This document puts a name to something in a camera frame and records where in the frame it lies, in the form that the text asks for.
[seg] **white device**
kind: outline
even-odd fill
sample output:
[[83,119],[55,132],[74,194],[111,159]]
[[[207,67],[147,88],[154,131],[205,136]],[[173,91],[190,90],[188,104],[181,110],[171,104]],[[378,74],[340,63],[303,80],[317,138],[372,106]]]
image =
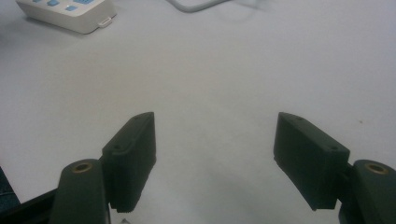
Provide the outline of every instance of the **white device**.
[[116,16],[111,0],[16,0],[31,18],[88,34]]

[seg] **white cable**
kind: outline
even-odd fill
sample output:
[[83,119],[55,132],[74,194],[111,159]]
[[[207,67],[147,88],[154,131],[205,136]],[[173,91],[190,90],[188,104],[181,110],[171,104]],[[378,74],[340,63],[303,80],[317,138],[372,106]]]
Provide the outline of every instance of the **white cable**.
[[213,7],[213,6],[218,5],[220,3],[228,2],[230,0],[212,0],[210,2],[202,3],[200,5],[193,6],[193,7],[183,6],[176,0],[166,0],[166,1],[168,3],[170,3],[170,4],[172,4],[172,6],[174,6],[175,8],[177,8],[178,10],[180,10],[182,12],[192,13],[192,12],[197,12],[197,11],[201,11],[201,10],[207,9],[209,7]]

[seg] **button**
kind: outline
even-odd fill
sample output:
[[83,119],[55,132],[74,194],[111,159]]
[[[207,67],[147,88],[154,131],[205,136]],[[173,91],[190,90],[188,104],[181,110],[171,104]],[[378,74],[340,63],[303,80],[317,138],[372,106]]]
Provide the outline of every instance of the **button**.
[[73,0],[73,2],[88,5],[89,3],[93,2],[93,0]]
[[75,6],[68,6],[68,7],[66,7],[65,9],[66,9],[67,11],[74,11],[74,10],[77,9],[77,7],[75,7]]
[[50,0],[49,2],[47,2],[47,5],[49,5],[50,7],[55,7],[58,4],[59,2],[57,0]]

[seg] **screw hole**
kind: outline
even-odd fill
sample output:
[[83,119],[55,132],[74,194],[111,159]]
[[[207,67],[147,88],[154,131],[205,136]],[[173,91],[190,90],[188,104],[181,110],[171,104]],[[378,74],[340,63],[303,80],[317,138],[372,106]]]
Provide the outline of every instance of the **screw hole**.
[[76,174],[84,173],[84,172],[91,170],[91,168],[92,168],[92,164],[90,164],[88,162],[83,162],[83,163],[76,165],[73,168],[73,173],[76,173]]
[[379,174],[379,175],[387,175],[388,174],[388,169],[374,163],[367,163],[365,164],[365,167],[370,170],[373,173]]

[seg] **white table surface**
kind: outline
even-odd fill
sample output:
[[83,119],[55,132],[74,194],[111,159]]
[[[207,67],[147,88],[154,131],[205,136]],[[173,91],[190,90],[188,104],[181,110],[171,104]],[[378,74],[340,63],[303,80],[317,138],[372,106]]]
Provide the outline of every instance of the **white table surface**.
[[396,167],[395,1],[196,14],[164,0],[115,5],[113,24],[79,35],[0,4],[0,165],[22,202],[147,111],[158,161],[136,209],[113,223],[338,223],[338,211],[312,212],[274,162],[280,111],[348,147],[350,162]]

